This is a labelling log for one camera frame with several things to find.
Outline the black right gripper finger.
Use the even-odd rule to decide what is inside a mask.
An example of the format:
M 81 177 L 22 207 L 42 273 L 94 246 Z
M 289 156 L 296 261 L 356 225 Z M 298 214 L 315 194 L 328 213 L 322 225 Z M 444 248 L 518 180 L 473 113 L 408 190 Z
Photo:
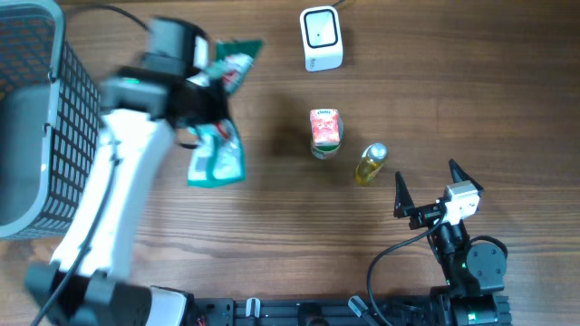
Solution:
M 395 208 L 414 208 L 411 195 L 400 171 L 395 173 Z
M 473 177 L 467 174 L 453 158 L 449 160 L 449 170 L 454 183 L 470 181 L 477 190 L 483 189 L 483 186 L 480 185 L 480 183 L 478 183 Z

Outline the yellow liquid bottle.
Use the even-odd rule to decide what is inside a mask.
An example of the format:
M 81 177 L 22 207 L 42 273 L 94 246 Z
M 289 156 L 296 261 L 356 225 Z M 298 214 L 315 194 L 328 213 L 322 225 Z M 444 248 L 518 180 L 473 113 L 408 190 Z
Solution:
M 388 149 L 382 143 L 373 143 L 365 149 L 354 172 L 355 182 L 362 187 L 370 185 L 388 157 Z

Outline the teal white small packet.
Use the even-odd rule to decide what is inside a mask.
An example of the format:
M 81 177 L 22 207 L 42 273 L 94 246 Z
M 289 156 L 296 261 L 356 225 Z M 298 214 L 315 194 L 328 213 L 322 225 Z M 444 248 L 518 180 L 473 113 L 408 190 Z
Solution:
M 227 95 L 233 95 L 253 67 L 254 58 L 246 53 L 235 53 L 214 61 L 204 70 L 188 78 L 198 86 L 208 87 L 210 81 L 220 79 Z

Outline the small green white jar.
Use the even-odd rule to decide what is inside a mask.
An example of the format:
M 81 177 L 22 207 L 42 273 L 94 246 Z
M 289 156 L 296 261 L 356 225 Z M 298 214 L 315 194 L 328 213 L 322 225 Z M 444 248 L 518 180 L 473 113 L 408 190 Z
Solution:
M 316 158 L 329 159 L 334 157 L 343 143 L 343 122 L 339 119 L 340 143 L 337 146 L 316 147 L 311 139 L 311 151 Z

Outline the red tissue pack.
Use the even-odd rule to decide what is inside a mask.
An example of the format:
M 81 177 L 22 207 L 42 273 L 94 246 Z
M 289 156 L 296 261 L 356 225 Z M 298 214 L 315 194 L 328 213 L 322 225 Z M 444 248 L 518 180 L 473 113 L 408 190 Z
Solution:
M 310 123 L 312 140 L 316 147 L 337 146 L 340 143 L 338 110 L 311 110 Z

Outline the green 3M glove package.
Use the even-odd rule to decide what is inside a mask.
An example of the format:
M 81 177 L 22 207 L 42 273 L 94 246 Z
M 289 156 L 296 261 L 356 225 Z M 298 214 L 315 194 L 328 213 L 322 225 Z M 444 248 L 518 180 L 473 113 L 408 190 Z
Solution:
M 255 61 L 262 45 L 260 39 L 219 41 L 216 43 L 214 61 L 235 53 L 246 53 Z M 216 122 L 198 124 L 188 131 L 196 137 L 196 148 L 188 167 L 189 186 L 222 187 L 246 179 L 244 149 L 232 118 L 226 116 Z

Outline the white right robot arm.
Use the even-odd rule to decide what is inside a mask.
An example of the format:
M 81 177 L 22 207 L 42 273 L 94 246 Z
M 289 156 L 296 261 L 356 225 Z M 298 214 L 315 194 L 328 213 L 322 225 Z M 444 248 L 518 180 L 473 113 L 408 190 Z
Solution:
M 430 325 L 510 325 L 505 289 L 508 249 L 490 235 L 470 236 L 464 220 L 479 210 L 484 187 L 455 160 L 449 161 L 452 183 L 435 203 L 415 206 L 404 178 L 395 174 L 393 215 L 408 217 L 410 229 L 425 228 L 428 243 L 446 278 L 430 290 Z

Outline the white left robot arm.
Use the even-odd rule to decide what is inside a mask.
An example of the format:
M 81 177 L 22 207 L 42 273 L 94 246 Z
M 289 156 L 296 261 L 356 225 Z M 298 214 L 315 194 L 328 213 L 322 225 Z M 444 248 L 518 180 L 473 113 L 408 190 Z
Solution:
M 193 325 L 189 292 L 128 283 L 135 231 L 153 180 L 181 126 L 227 117 L 220 80 L 192 81 L 208 64 L 209 39 L 195 24 L 150 22 L 149 48 L 101 86 L 101 130 L 72 225 L 50 263 L 27 270 L 38 320 L 55 325 Z

